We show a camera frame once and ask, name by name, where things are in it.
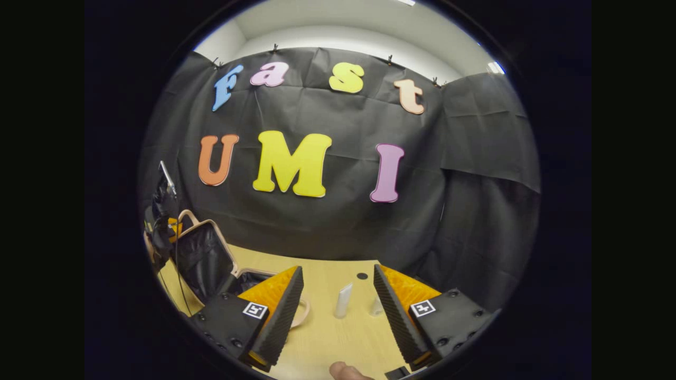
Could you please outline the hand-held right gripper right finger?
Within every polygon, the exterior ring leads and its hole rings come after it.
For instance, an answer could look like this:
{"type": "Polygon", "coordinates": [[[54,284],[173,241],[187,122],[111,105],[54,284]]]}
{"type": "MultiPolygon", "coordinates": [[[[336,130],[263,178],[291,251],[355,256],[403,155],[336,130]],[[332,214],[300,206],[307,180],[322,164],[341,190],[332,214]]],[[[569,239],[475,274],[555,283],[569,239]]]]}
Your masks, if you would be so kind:
{"type": "Polygon", "coordinates": [[[499,316],[459,289],[440,292],[375,264],[373,284],[401,355],[412,371],[454,360],[499,316]]]}

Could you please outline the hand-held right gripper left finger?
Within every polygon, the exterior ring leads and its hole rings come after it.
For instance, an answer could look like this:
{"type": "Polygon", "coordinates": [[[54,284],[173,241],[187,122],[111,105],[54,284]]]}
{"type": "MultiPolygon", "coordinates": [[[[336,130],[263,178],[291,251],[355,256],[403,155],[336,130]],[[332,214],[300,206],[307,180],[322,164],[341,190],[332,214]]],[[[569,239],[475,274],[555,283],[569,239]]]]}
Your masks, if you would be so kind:
{"type": "Polygon", "coordinates": [[[191,322],[227,358],[269,372],[277,365],[301,303],[303,269],[229,275],[191,322]]]}

